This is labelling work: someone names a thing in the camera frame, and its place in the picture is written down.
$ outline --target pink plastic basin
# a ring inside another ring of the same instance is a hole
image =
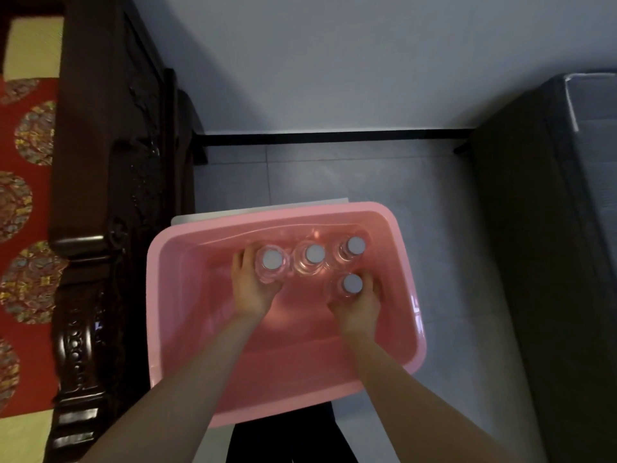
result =
[[[146,273],[152,386],[189,360],[231,317],[234,251],[255,241],[290,248],[307,236],[356,230],[370,235],[363,265],[383,286],[376,340],[408,372],[418,370],[426,339],[396,219],[380,204],[348,203],[227,216],[160,233],[148,250]],[[326,306],[324,282],[318,275],[292,277],[285,284],[247,343],[211,427],[284,413],[362,389]]]

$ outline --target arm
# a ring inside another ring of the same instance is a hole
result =
[[[83,463],[191,463],[244,345],[270,309],[281,283],[255,275],[255,246],[233,257],[236,312],[177,373],[165,377],[93,445]]]
[[[379,286],[365,273],[350,304],[332,304],[355,366],[401,462],[514,462],[477,427],[399,366],[374,341]]]

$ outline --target black baseboard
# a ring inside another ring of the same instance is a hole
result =
[[[438,130],[391,130],[381,132],[318,132],[276,134],[198,134],[201,146],[245,146],[250,144],[384,141],[387,139],[467,139],[472,128]]]

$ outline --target forearm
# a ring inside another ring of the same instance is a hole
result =
[[[512,462],[488,434],[423,387],[374,341],[349,341],[360,380],[402,463]]]
[[[236,315],[212,343],[133,406],[82,459],[190,463],[259,319]]]

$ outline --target black pants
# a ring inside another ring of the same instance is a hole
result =
[[[236,424],[227,463],[358,463],[330,402]]]

